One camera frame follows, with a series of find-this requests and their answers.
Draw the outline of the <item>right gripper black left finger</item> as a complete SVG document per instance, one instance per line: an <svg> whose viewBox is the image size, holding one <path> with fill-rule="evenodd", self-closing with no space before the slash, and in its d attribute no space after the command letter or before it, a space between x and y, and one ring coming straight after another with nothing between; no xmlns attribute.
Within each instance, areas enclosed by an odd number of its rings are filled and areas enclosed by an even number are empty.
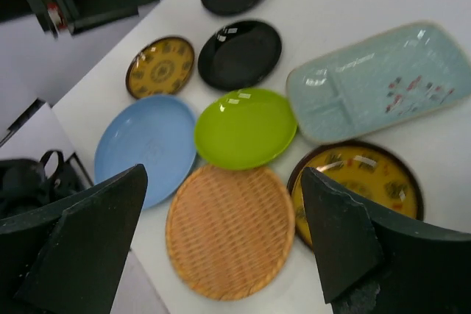
<svg viewBox="0 0 471 314"><path fill-rule="evenodd" d="M109 313L147 182L138 164L68 197L13 298L35 313Z"/></svg>

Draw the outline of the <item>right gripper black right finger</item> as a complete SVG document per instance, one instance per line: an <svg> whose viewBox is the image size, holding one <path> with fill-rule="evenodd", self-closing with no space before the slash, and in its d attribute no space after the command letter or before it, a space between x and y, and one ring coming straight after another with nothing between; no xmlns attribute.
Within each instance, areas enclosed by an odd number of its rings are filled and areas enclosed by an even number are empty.
<svg viewBox="0 0 471 314"><path fill-rule="evenodd" d="M325 302L340 299L382 265L384 254L366 206L314 168L301 176L302 196Z"/></svg>

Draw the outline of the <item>woven bamboo round tray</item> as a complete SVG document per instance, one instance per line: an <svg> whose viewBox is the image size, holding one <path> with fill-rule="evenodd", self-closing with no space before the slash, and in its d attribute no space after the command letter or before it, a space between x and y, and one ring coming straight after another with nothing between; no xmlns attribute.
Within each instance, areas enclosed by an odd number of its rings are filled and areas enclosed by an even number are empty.
<svg viewBox="0 0 471 314"><path fill-rule="evenodd" d="M285 265L295 217L287 188L271 169L196 169L166 219L166 250L181 280L217 301L246 298Z"/></svg>

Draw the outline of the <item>light blue round plate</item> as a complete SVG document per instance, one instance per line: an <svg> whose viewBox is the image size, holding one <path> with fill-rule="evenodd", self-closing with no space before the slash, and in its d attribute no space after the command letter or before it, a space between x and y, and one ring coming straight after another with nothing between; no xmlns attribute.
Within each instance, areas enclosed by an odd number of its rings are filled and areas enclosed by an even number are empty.
<svg viewBox="0 0 471 314"><path fill-rule="evenodd" d="M196 162L196 116L181 99L156 95L120 112L100 138L94 156L96 184L142 164L148 176L144 209L170 197Z"/></svg>

